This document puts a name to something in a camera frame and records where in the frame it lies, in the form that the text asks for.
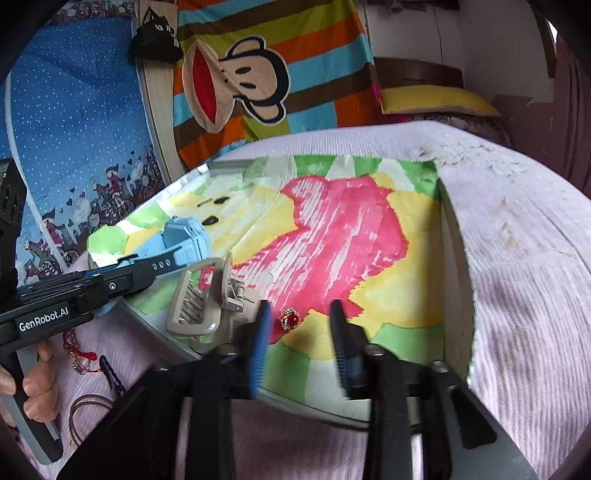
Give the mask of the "person's left hand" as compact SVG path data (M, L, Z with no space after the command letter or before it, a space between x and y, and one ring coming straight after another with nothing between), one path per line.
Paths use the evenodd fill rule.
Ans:
M48 340L37 343L38 360L24 377L22 386L28 399L26 416L39 423L54 421L59 412L53 351Z

